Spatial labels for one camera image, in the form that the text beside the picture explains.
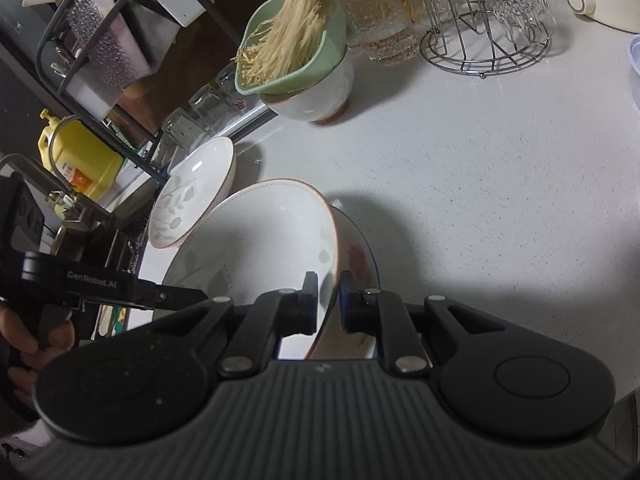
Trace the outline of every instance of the noodles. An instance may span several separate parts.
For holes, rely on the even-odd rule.
[[[234,58],[242,84],[251,88],[305,66],[318,49],[330,0],[284,0],[280,11],[256,27],[254,46]]]

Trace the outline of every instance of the ribbed black surface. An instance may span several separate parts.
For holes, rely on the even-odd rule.
[[[376,361],[332,361],[273,362],[220,386],[168,437],[119,449],[55,442],[24,470],[42,480],[595,480],[623,478],[626,467],[595,440],[552,449],[484,440],[426,384]]]

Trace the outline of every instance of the orange label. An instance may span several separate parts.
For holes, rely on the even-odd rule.
[[[76,168],[72,177],[69,179],[69,184],[75,187],[80,193],[84,193],[94,181],[86,176],[82,171]]]

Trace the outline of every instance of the knife rack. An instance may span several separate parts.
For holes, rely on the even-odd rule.
[[[65,89],[71,81],[72,77],[78,73],[82,64],[86,61],[87,55],[91,51],[91,49],[98,43],[104,32],[111,25],[111,22],[119,15],[120,11],[124,7],[124,5],[129,0],[117,0],[114,2],[113,8],[107,13],[104,19],[98,24],[95,31],[92,33],[91,37],[85,42],[82,47],[81,53],[78,57],[70,64],[68,71],[66,72],[65,78],[62,79],[57,87],[52,84],[49,77],[44,72],[42,54],[44,47],[49,41],[55,40],[60,33],[66,27],[66,15],[72,5],[75,3],[75,0],[62,0],[59,4],[56,12],[54,13],[52,19],[47,25],[42,38],[40,39],[40,43],[38,44],[38,48],[36,51],[35,57],[35,69],[36,73],[42,82],[42,84],[53,94],[63,105],[73,114],[78,116],[79,120],[82,121],[84,126],[86,126],[94,135],[96,135],[102,142],[104,142],[107,146],[109,146],[112,150],[117,152],[119,155],[123,156],[123,158],[129,159],[138,167],[140,167],[143,171],[149,174],[153,179],[157,180],[161,184],[164,184],[167,180],[167,177],[160,173],[158,168],[155,168],[151,164],[152,157],[154,156],[156,149],[158,148],[163,131],[159,129],[156,133],[152,133],[147,130],[140,122],[138,122],[132,115],[130,115],[126,110],[124,110],[120,105],[116,104],[113,108],[122,118],[124,118],[132,127],[134,127],[146,140],[151,142],[151,147],[148,150],[145,150],[145,155],[137,154],[132,148],[127,146],[127,144],[118,138],[114,132],[108,128],[103,122],[94,118],[87,110],[85,110],[82,105],[80,105],[74,98],[71,97],[68,93],[65,93]],[[239,44],[241,41],[241,35],[238,33],[235,28],[223,17],[223,15],[216,8],[213,0],[197,0],[202,7],[209,13],[212,19],[220,26],[222,31],[228,35],[228,37],[235,43]]]

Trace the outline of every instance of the bottle label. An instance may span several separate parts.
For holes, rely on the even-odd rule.
[[[60,173],[62,173],[62,176],[65,177],[66,181],[75,187],[80,193],[86,192],[86,190],[91,187],[91,184],[94,183],[94,181],[87,177],[82,171],[73,167],[68,162],[62,163]]]

